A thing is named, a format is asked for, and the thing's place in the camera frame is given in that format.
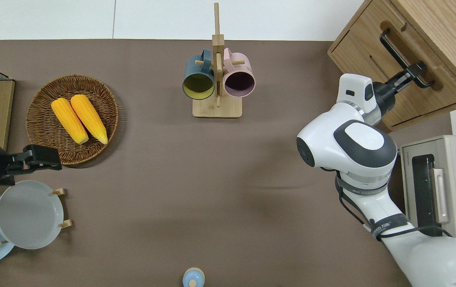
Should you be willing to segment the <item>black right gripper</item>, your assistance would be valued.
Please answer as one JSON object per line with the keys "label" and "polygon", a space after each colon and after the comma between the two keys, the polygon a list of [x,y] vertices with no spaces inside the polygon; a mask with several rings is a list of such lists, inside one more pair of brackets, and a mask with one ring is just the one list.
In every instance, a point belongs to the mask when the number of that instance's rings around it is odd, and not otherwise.
{"label": "black right gripper", "polygon": [[411,83],[415,83],[419,88],[428,88],[428,83],[423,82],[420,76],[426,72],[423,62],[418,62],[405,67],[396,73],[386,83],[373,82],[373,92],[376,105],[379,107],[381,116],[384,116],[395,106],[395,94],[401,92]]}

